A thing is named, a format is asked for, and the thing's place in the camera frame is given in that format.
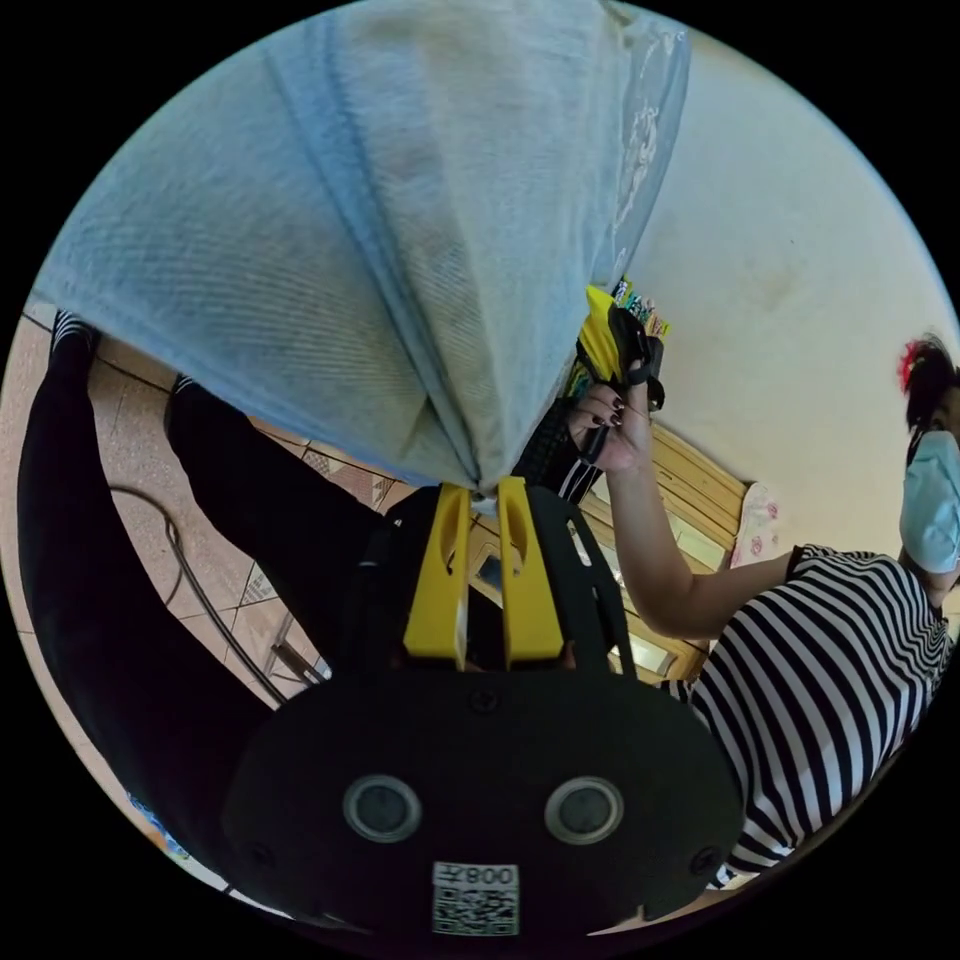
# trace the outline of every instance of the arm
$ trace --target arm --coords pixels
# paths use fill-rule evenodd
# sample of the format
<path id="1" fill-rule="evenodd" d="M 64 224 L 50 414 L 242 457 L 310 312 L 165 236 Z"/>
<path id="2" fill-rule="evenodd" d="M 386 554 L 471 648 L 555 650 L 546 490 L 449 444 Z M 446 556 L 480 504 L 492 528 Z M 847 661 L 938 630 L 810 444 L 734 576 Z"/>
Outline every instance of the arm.
<path id="1" fill-rule="evenodd" d="M 694 574 L 673 538 L 653 461 L 607 475 L 617 559 L 637 613 L 658 633 L 715 639 L 757 594 L 783 583 L 790 554 L 773 560 Z"/>
<path id="2" fill-rule="evenodd" d="M 574 442 L 582 447 L 598 425 L 611 428 L 597 466 L 607 474 L 617 558 L 637 613 L 665 636 L 715 639 L 745 603 L 784 582 L 790 554 L 695 575 L 660 499 L 646 384 L 632 387 L 626 400 L 608 386 L 592 387 L 570 418 Z"/>

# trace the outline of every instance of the tiled floor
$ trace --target tiled floor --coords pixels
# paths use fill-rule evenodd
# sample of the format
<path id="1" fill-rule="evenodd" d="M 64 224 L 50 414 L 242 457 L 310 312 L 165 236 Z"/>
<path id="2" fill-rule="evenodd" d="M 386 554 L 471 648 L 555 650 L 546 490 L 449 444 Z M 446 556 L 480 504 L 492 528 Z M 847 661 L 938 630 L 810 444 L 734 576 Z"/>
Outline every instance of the tiled floor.
<path id="1" fill-rule="evenodd" d="M 78 756 L 105 792 L 144 832 L 146 820 L 125 800 L 123 788 L 96 752 L 53 684 L 40 655 L 23 600 L 17 562 L 16 477 L 27 417 L 34 394 L 46 370 L 48 330 L 53 322 L 50 304 L 28 301 L 7 361 L 0 390 L 0 567 L 27 660 L 37 683 Z M 214 607 L 243 648 L 261 668 L 275 660 L 270 650 L 286 608 L 277 598 L 251 557 L 221 537 L 197 507 L 179 461 L 162 429 L 162 414 L 174 373 L 117 341 L 104 338 L 90 377 L 97 434 L 104 472 L 111 483 L 148 493 L 173 515 L 180 528 L 185 553 Z M 349 490 L 374 509 L 385 512 L 411 492 L 405 484 L 367 470 L 349 456 L 322 444 L 254 421 L 294 456 Z M 154 586 L 166 597 L 177 576 L 159 515 L 134 498 L 115 495 L 117 509 Z M 173 596 L 169 609 L 221 663 L 273 705 L 237 656 L 229 649 L 212 619 L 204 613 L 186 582 Z M 299 624 L 287 635 L 291 646 L 311 663 L 318 657 Z M 287 696 L 303 689 L 290 679 L 283 664 L 273 662 L 272 680 Z"/>

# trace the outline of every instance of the qr code label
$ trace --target qr code label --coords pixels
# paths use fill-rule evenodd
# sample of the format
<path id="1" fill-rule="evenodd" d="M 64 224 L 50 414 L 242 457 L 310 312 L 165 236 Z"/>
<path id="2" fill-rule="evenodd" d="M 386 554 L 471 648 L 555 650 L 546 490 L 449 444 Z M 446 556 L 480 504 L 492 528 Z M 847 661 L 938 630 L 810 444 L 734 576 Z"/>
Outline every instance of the qr code label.
<path id="1" fill-rule="evenodd" d="M 515 865 L 434 863 L 433 932 L 509 937 L 520 932 L 520 872 Z"/>

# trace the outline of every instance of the black pants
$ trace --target black pants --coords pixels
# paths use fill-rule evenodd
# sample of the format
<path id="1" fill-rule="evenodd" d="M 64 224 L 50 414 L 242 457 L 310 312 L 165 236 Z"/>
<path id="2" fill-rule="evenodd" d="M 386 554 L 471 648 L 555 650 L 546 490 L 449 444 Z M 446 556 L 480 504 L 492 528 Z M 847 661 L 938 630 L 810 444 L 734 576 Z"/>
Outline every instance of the black pants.
<path id="1" fill-rule="evenodd" d="M 348 579 L 387 521 L 196 385 L 173 396 L 169 439 L 204 513 L 336 670 Z M 107 487 L 86 372 L 56 358 L 30 413 L 17 507 L 27 607 L 54 682 L 124 787 L 229 879 L 220 810 L 271 710 L 164 607 Z"/>

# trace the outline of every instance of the wall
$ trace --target wall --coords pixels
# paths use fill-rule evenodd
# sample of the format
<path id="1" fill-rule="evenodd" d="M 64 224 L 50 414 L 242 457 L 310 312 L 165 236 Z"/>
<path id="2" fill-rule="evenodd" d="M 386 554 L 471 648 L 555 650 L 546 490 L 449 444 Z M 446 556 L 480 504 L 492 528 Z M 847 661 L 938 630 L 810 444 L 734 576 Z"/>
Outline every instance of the wall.
<path id="1" fill-rule="evenodd" d="M 957 349 L 956 318 L 906 214 L 830 121 L 695 35 L 674 156 L 628 273 L 672 325 L 664 425 L 777 491 L 795 542 L 896 553 L 897 357 L 930 328 Z"/>

